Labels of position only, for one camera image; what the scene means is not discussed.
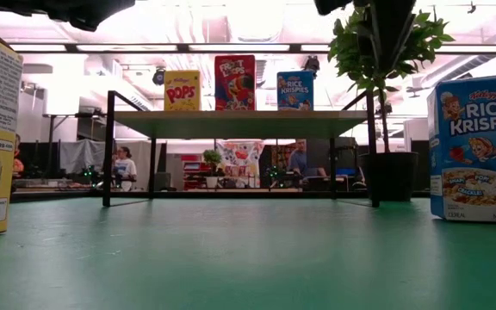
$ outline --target red cereal box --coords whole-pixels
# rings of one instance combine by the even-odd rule
[[[215,57],[215,109],[256,109],[254,55]]]

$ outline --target rice krispies cereal box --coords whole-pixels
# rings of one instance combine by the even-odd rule
[[[280,110],[313,110],[313,73],[311,71],[278,72],[276,100]]]
[[[496,77],[440,83],[428,109],[431,212],[496,222]]]
[[[215,57],[215,109],[256,109],[254,55]]]
[[[164,73],[164,110],[200,110],[200,72],[197,70]]]

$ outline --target black metal table leg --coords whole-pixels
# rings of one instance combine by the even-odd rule
[[[149,196],[152,198],[152,193],[154,193],[154,169],[156,168],[156,138],[151,138],[151,165],[150,165],[150,175],[148,177],[148,190]]]
[[[330,176],[331,198],[336,199],[336,139],[335,138],[330,139],[329,158],[331,161],[331,176]]]
[[[107,98],[107,127],[104,137],[104,162],[102,172],[102,205],[110,207],[110,188],[112,185],[112,149],[114,147],[114,104],[115,93],[111,90]]]
[[[369,162],[367,163],[367,170],[370,171],[368,175],[365,176],[368,180],[367,189],[370,189],[374,184],[373,171],[375,171],[374,165],[376,156],[375,98],[372,92],[372,90],[367,90],[367,122],[369,125]],[[380,207],[380,200],[376,195],[371,197],[371,201],[373,207]]]

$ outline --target yellow cereal box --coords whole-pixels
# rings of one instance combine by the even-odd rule
[[[200,72],[166,71],[164,74],[164,110],[200,110]]]

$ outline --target person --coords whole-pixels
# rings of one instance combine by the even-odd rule
[[[15,161],[13,163],[13,178],[21,177],[22,173],[24,172],[24,164],[20,159],[21,150],[18,148],[20,144],[21,136],[17,134],[15,136]]]
[[[294,171],[303,177],[326,177],[324,168],[307,167],[307,146],[305,139],[296,140],[296,149],[288,159],[288,170]]]
[[[131,151],[129,147],[122,146],[118,148],[118,159],[115,161],[115,171],[120,174],[121,188],[123,191],[130,191],[132,185],[137,179],[137,168],[135,167],[135,162],[131,159]]]

